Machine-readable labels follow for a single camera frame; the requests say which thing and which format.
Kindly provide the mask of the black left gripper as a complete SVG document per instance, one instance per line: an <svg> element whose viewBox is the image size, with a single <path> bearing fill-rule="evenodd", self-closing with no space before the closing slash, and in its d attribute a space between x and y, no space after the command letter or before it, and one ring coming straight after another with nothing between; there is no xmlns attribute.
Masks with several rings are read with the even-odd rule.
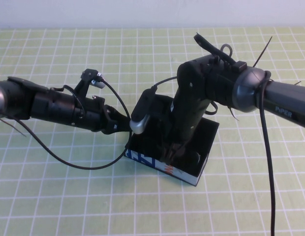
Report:
<svg viewBox="0 0 305 236"><path fill-rule="evenodd" d="M106 135L117 132L129 132L130 118L109 106L109 117L106 114L105 99L95 96L83 100L84 108L76 101L74 109L74 126L92 132L103 132Z"/></svg>

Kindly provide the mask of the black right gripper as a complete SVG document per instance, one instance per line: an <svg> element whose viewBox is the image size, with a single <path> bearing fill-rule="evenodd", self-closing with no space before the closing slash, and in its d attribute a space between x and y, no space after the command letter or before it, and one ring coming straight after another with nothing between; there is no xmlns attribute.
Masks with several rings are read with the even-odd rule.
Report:
<svg viewBox="0 0 305 236"><path fill-rule="evenodd" d="M160 161L171 165L181 161L188 153L192 138L192 113L184 110L165 110L154 113L160 131Z"/></svg>

